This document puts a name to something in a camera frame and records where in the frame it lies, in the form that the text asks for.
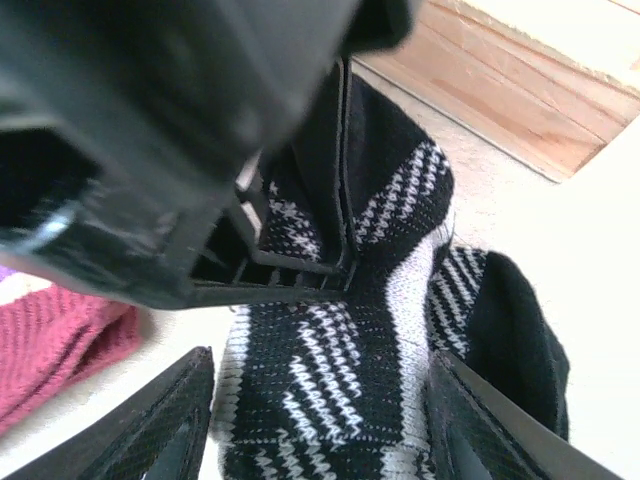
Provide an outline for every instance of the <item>beige carpet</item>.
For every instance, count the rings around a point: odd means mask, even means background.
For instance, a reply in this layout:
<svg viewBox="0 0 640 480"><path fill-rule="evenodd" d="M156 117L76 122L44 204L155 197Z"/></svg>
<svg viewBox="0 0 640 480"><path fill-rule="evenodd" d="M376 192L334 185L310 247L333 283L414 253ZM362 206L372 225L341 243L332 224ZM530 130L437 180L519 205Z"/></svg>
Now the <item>beige carpet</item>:
<svg viewBox="0 0 640 480"><path fill-rule="evenodd" d="M572 443L640 478L640 191L636 122L574 179L554 185L441 114L367 77L440 143L456 174L457 241L501 250L535 285L572 362ZM0 438L0 478L76 434L196 345L219 365L227 308L154 312L135 355L59 395ZM217 477L209 440L200 478Z"/></svg>

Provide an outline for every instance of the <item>pink knitted fabric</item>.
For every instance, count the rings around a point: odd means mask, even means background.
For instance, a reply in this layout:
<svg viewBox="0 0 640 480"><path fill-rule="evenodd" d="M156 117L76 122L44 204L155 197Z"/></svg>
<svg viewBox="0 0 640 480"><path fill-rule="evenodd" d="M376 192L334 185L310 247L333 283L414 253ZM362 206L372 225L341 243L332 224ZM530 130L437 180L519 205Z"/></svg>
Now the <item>pink knitted fabric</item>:
<svg viewBox="0 0 640 480"><path fill-rule="evenodd" d="M0 435L139 343L135 308L0 268Z"/></svg>

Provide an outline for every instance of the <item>wooden board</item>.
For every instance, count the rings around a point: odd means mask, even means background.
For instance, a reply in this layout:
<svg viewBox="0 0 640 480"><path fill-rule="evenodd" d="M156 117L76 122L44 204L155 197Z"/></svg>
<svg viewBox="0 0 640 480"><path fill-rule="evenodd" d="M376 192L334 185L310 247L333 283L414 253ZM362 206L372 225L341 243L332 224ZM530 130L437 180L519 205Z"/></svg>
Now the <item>wooden board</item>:
<svg viewBox="0 0 640 480"><path fill-rule="evenodd" d="M561 62L573 62L594 77L640 91L629 66L640 58L638 0L464 0L494 26L535 40Z"/></svg>
<svg viewBox="0 0 640 480"><path fill-rule="evenodd" d="M599 1L637 17L640 35L640 15ZM425 2L404 46L363 60L555 180L573 175L640 113L634 77L593 70L458 0Z"/></svg>

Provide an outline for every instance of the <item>knitted sock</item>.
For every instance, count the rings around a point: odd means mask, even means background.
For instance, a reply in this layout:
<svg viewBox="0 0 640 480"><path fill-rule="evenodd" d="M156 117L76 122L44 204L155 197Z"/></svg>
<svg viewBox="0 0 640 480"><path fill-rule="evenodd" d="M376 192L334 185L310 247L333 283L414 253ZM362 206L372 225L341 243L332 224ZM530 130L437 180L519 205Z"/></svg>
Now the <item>knitted sock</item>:
<svg viewBox="0 0 640 480"><path fill-rule="evenodd" d="M475 352L467 325L486 254L449 250L445 156L359 79L349 133L352 287L340 302L239 309L213 413L224 478L434 478L428 356ZM263 247L317 258L321 238L289 167L273 173Z"/></svg>
<svg viewBox="0 0 640 480"><path fill-rule="evenodd" d="M484 275L469 315L466 363L556 435L568 439L569 362L533 288L504 255L482 254ZM454 283L450 276L449 284Z"/></svg>
<svg viewBox="0 0 640 480"><path fill-rule="evenodd" d="M5 271L0 281L0 435L60 390L126 357L136 309Z"/></svg>

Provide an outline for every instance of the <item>patterned sock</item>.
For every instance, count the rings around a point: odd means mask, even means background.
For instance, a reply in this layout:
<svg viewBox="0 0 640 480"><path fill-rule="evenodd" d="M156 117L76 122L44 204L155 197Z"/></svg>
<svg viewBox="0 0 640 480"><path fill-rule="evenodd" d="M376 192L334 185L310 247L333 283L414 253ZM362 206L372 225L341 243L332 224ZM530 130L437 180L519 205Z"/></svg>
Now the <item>patterned sock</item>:
<svg viewBox="0 0 640 480"><path fill-rule="evenodd" d="M429 352L474 351L486 254L449 249L453 178L408 117L354 79L349 174L360 265L343 301L241 307L213 430L229 479L430 479ZM322 242L286 161L262 238L317 258Z"/></svg>
<svg viewBox="0 0 640 480"><path fill-rule="evenodd" d="M564 350L544 321L533 288L518 267L495 252L476 252L476 256L484 258L485 268L466 322L466 363L566 440L569 361ZM452 276L447 280L453 283Z"/></svg>

